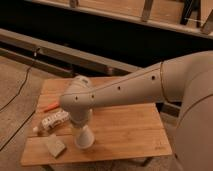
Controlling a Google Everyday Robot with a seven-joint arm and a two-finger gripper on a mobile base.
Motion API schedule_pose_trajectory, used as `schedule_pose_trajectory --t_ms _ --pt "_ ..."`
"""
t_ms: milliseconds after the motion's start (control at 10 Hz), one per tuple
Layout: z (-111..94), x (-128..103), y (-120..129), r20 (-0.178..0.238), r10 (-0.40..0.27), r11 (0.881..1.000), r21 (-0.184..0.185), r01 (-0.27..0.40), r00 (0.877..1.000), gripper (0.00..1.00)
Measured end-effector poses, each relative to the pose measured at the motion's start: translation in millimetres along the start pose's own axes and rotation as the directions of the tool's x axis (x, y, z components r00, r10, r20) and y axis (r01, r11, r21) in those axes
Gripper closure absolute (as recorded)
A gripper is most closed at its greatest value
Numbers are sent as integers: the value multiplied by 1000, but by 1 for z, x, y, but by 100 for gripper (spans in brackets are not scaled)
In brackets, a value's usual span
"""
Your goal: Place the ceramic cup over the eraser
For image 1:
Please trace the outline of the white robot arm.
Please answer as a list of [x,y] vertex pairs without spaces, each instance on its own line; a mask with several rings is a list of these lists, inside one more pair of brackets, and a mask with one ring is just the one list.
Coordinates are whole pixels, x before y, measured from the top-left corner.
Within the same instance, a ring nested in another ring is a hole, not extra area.
[[60,96],[76,125],[85,124],[92,108],[165,101],[181,104],[169,171],[213,171],[213,50],[161,61],[99,86],[77,76]]

